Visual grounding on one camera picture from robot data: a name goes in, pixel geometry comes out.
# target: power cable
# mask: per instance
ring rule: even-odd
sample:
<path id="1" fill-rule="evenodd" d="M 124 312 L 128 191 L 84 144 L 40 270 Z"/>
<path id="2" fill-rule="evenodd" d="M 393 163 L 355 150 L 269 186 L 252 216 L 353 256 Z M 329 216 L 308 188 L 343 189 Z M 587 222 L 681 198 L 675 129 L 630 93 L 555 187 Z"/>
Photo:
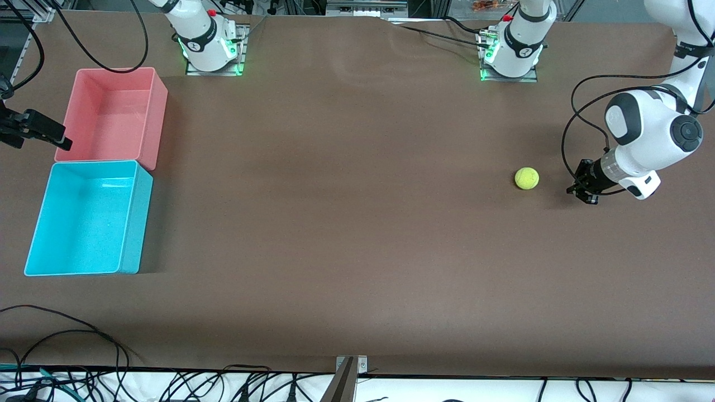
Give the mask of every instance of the power cable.
<path id="1" fill-rule="evenodd" d="M 139 23 L 142 25 L 142 32 L 144 33 L 144 55 L 142 56 L 142 59 L 132 67 L 131 69 L 111 69 L 107 66 L 105 66 L 103 63 L 101 63 L 97 58 L 95 58 L 89 50 L 84 46 L 82 41 L 79 40 L 77 37 L 77 34 L 74 33 L 74 29 L 72 29 L 72 26 L 69 25 L 69 22 L 67 22 L 67 19 L 64 18 L 64 14 L 62 13 L 61 7 L 57 3 L 56 0 L 48 0 L 52 6 L 56 9 L 57 15 L 59 15 L 59 18 L 62 20 L 62 23 L 65 25 L 67 28 L 67 31 L 69 31 L 69 34 L 72 36 L 72 39 L 79 45 L 79 48 L 82 49 L 84 54 L 87 55 L 97 66 L 101 67 L 102 69 L 107 70 L 108 72 L 114 72 L 117 74 L 128 74 L 130 72 L 136 71 L 138 68 L 140 68 L 144 62 L 147 60 L 147 56 L 149 55 L 149 35 L 147 33 L 147 27 L 144 25 L 144 20 L 142 18 L 142 13 L 139 12 L 139 9 L 137 8 L 137 4 L 134 2 L 134 0 L 129 0 L 130 3 L 132 3 L 132 7 L 134 8 L 134 12 L 136 12 L 137 17 L 139 18 Z"/>
<path id="2" fill-rule="evenodd" d="M 538 397 L 536 398 L 536 402 L 541 402 L 541 399 L 543 399 L 543 392 L 546 391 L 546 383 L 548 382 L 548 378 L 543 379 L 543 383 L 541 384 L 541 388 L 538 390 Z"/>
<path id="3" fill-rule="evenodd" d="M 470 44 L 470 45 L 476 46 L 476 47 L 484 47 L 484 48 L 488 47 L 487 44 L 481 44 L 481 43 L 477 43 L 474 41 L 466 41 L 464 39 L 453 38 L 453 37 L 447 36 L 447 35 L 436 34 L 435 32 L 425 31 L 424 29 L 413 28 L 411 26 L 404 26 L 404 25 L 400 25 L 400 26 L 404 29 L 409 29 L 411 31 L 420 32 L 421 34 L 427 34 L 427 35 L 436 36 L 438 38 L 448 39 L 448 40 L 455 41 L 455 42 Z"/>

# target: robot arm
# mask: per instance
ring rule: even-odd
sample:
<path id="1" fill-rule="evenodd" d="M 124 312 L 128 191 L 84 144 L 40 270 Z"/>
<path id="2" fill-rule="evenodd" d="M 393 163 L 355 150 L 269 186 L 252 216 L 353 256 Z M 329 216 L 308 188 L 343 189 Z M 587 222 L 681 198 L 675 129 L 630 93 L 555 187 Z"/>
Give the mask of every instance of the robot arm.
<path id="1" fill-rule="evenodd" d="M 606 108 L 606 125 L 618 145 L 593 162 L 581 160 L 578 181 L 567 192 L 588 204 L 598 203 L 598 194 L 616 185 L 645 200 L 661 183 L 657 170 L 693 153 L 701 144 L 703 129 L 690 115 L 686 103 L 698 101 L 705 66 L 713 51 L 698 32 L 687 0 L 646 0 L 649 14 L 673 28 L 677 45 L 669 77 L 653 90 L 618 94 Z M 693 10 L 701 28 L 715 31 L 715 2 L 694 0 Z M 667 89 L 678 97 L 660 92 Z"/>
<path id="2" fill-rule="evenodd" d="M 201 0 L 149 0 L 166 14 L 184 56 L 197 69 L 213 72 L 237 57 L 236 23 L 212 13 Z"/>
<path id="3" fill-rule="evenodd" d="M 553 0 L 522 0 L 514 19 L 495 27 L 498 42 L 485 63 L 505 77 L 526 75 L 538 62 L 543 40 L 555 20 Z"/>

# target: tennis ball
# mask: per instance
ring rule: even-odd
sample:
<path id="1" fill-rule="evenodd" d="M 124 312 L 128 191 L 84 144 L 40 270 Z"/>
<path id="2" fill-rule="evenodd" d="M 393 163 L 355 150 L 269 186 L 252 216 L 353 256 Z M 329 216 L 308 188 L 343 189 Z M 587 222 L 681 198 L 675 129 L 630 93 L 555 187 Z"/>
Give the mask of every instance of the tennis ball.
<path id="1" fill-rule="evenodd" d="M 522 190 L 531 190 L 538 184 L 538 172 L 532 167 L 522 167 L 516 171 L 514 182 Z"/>

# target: metal bracket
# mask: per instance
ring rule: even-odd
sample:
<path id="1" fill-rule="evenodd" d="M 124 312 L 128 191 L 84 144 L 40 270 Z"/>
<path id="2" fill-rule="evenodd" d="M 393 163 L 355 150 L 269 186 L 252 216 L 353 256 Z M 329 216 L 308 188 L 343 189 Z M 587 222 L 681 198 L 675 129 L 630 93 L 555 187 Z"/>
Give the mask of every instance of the metal bracket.
<path id="1" fill-rule="evenodd" d="M 342 362 L 345 361 L 346 358 L 349 358 L 351 356 L 338 356 L 335 359 L 335 371 L 340 370 L 340 366 L 342 365 Z M 358 374 L 365 374 L 368 371 L 368 357 L 367 356 L 354 356 L 357 358 L 357 373 Z"/>
<path id="2" fill-rule="evenodd" d="M 320 402 L 355 402 L 357 374 L 358 371 L 361 373 L 367 371 L 368 357 L 338 356 L 335 365 L 337 372 L 330 380 Z"/>
<path id="3" fill-rule="evenodd" d="M 201 71 L 196 67 L 192 66 L 191 63 L 187 62 L 186 75 L 200 75 L 206 77 L 236 77 L 239 75 L 243 75 L 243 67 L 246 63 L 246 52 L 248 51 L 249 33 L 249 24 L 231 24 L 228 39 L 242 38 L 242 40 L 238 41 L 235 44 L 236 52 L 238 53 L 236 58 L 231 60 L 222 69 L 218 69 L 214 72 Z"/>

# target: brown table surface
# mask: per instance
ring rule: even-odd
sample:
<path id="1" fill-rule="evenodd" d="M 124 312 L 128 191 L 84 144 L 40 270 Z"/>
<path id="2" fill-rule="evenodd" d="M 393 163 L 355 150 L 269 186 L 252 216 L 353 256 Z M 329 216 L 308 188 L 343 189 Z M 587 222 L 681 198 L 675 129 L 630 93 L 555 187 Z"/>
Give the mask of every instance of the brown table surface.
<path id="1" fill-rule="evenodd" d="M 108 65 L 140 58 L 135 15 L 68 15 Z M 479 80 L 469 46 L 374 18 L 270 17 L 243 77 L 184 77 L 168 21 L 144 18 L 146 65 L 169 100 L 141 270 L 24 277 L 54 148 L 3 146 L 3 306 L 88 320 L 141 366 L 329 371 L 354 353 L 377 373 L 715 377 L 712 115 L 701 149 L 663 170 L 650 199 L 592 207 L 564 193 L 571 88 L 666 72 L 667 28 L 556 24 L 539 83 L 505 84 Z M 62 121 L 75 71 L 93 65 L 58 19 L 38 32 L 46 65 L 8 105 Z M 31 49 L 20 75 L 36 61 Z M 629 83 L 601 80 L 577 100 Z M 588 116 L 602 122 L 604 106 Z M 569 160 L 602 147 L 577 125 Z M 536 189 L 514 187 L 522 166 L 540 172 Z M 71 327 L 7 313 L 0 344 Z M 68 335 L 29 362 L 113 359 Z"/>

